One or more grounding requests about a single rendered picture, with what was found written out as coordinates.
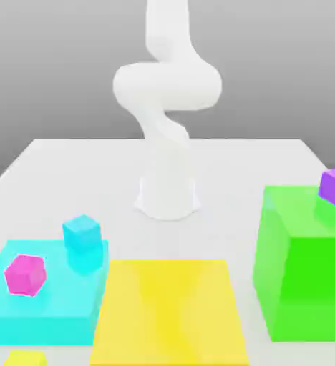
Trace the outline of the small cyan cube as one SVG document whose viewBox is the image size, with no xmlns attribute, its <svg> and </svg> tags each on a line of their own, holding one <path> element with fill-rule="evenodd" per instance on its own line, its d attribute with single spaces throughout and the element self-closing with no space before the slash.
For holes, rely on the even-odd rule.
<svg viewBox="0 0 335 366">
<path fill-rule="evenodd" d="M 102 245 L 99 222 L 85 214 L 63 223 L 62 229 L 67 248 L 81 252 Z"/>
</svg>

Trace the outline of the small pink cube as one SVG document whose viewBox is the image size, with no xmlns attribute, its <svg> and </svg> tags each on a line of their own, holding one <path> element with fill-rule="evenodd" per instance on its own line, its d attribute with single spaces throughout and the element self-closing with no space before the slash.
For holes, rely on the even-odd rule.
<svg viewBox="0 0 335 366">
<path fill-rule="evenodd" d="M 47 280 L 44 258 L 19 254 L 4 270 L 4 276 L 11 294 L 35 297 Z"/>
</svg>

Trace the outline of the small yellow cube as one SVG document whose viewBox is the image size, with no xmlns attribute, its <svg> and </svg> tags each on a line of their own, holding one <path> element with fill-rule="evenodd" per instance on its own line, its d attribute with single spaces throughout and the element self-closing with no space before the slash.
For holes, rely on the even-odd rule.
<svg viewBox="0 0 335 366">
<path fill-rule="evenodd" d="M 47 359 L 44 352 L 14 350 L 9 353 L 4 366 L 47 366 Z"/>
</svg>

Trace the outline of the large yellow box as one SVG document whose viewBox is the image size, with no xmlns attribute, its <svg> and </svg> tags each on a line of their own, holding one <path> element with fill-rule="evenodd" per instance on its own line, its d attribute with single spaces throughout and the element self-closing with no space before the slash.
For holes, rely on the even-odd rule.
<svg viewBox="0 0 335 366">
<path fill-rule="evenodd" d="M 89 366 L 249 366 L 227 262 L 111 261 Z"/>
</svg>

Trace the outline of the large cyan box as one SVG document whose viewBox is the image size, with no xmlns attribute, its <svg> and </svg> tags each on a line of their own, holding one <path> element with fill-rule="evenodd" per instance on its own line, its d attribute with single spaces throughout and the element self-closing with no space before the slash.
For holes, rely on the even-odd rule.
<svg viewBox="0 0 335 366">
<path fill-rule="evenodd" d="M 45 261 L 47 280 L 33 297 L 6 285 L 19 254 Z M 9 240 L 0 252 L 0 345 L 92 345 L 109 266 L 107 241 L 78 253 L 61 240 Z"/>
</svg>

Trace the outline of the large green box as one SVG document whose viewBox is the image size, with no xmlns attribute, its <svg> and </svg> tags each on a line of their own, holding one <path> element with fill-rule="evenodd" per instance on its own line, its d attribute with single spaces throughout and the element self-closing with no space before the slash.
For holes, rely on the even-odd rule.
<svg viewBox="0 0 335 366">
<path fill-rule="evenodd" d="M 267 186 L 253 285 L 273 342 L 335 342 L 335 206 L 315 186 Z"/>
</svg>

